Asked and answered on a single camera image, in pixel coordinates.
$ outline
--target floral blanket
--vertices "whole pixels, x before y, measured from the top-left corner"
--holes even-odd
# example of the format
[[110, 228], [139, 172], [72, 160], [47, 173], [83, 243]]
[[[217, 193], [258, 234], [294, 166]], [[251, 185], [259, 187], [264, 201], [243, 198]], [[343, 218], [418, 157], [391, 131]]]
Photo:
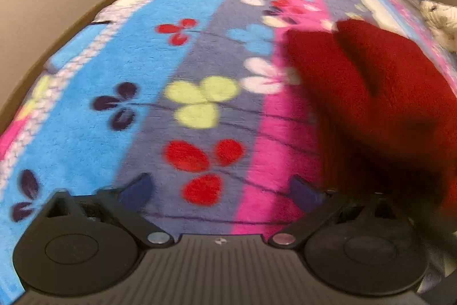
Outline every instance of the floral blanket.
[[430, 48], [389, 0], [118, 0], [102, 10], [49, 59], [0, 139], [0, 302], [22, 293], [11, 255], [57, 188], [126, 186], [122, 203], [175, 237], [269, 236], [302, 216], [289, 180], [318, 185], [319, 155], [284, 33], [381, 14]]

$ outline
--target clothes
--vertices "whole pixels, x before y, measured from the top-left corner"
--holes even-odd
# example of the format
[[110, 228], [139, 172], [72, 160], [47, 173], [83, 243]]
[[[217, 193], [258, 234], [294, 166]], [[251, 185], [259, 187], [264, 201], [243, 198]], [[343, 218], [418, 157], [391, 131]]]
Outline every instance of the clothes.
[[456, 208], [457, 98], [411, 40], [365, 21], [287, 33], [319, 116], [325, 186]]
[[420, 12], [438, 43], [449, 52], [457, 51], [457, 7], [426, 0]]

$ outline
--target circular cover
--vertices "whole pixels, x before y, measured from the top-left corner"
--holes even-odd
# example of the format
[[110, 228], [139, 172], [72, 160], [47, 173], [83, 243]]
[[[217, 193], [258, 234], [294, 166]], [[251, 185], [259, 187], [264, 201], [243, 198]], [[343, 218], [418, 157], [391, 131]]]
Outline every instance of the circular cover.
[[368, 219], [324, 228], [304, 248], [310, 269], [328, 285], [362, 296], [386, 296], [412, 289], [428, 258], [410, 226]]
[[49, 218], [33, 239], [19, 241], [13, 263], [24, 287], [56, 296], [78, 296], [117, 283], [137, 258], [136, 243], [124, 230], [56, 217]]

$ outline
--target brown trim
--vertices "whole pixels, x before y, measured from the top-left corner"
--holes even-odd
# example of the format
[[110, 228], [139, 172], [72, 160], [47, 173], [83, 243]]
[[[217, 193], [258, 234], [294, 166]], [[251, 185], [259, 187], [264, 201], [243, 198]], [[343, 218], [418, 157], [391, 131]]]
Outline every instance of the brown trim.
[[95, 5], [90, 11], [82, 16], [76, 23], [74, 23], [57, 41], [34, 63], [34, 65], [27, 71], [24, 78], [14, 89], [6, 103], [0, 111], [0, 133], [3, 133], [13, 120], [19, 107], [21, 106], [28, 90], [33, 85], [35, 80], [43, 71], [45, 62], [60, 48], [62, 48], [70, 39], [78, 34], [84, 27], [86, 27], [95, 16], [106, 6], [114, 3], [116, 0], [103, 0]]

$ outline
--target silver screw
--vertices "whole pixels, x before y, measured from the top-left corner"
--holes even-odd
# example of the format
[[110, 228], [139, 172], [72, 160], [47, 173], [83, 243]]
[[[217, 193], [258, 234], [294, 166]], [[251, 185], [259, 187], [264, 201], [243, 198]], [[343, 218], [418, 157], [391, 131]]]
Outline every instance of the silver screw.
[[280, 233], [273, 236], [273, 242], [280, 246], [288, 246], [289, 244], [295, 242], [295, 237], [291, 234]]
[[163, 231], [156, 231], [148, 235], [148, 240], [154, 244], [165, 244], [170, 240], [170, 236]]
[[225, 238], [217, 238], [217, 239], [214, 240], [214, 243], [216, 243], [217, 245], [222, 246], [223, 244], [227, 243], [227, 240]]

